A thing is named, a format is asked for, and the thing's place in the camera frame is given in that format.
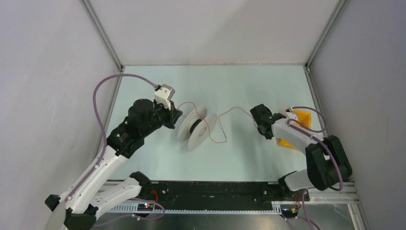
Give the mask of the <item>white cable spool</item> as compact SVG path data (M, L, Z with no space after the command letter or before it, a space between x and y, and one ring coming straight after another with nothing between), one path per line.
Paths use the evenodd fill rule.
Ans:
M209 138L217 120L217 114L208 114L207 107L199 106L183 120L178 130L177 139L187 141L189 150L196 149Z

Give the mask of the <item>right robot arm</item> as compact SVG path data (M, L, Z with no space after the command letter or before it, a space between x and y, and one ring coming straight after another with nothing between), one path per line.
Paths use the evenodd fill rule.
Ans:
M252 108L250 113L258 126L258 132L266 139L286 140L305 155L305 170L280 178L283 184L279 186L278 193L282 199L293 199L301 189L343 189L344 181L352 175L352 167L338 137L325 137L325 127L313 130L299 122L294 107L280 114L272 113L264 104L260 104Z

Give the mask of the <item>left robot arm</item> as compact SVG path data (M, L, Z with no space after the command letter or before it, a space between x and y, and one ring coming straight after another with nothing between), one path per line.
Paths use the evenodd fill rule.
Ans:
M151 186L140 172L102 193L99 189L144 145L147 136L161 127L174 129L182 114L173 101L136 100L124 121L110 133L101 152L71 188L45 200L52 211L45 229L89 230L104 213L121 202L136 196L147 199Z

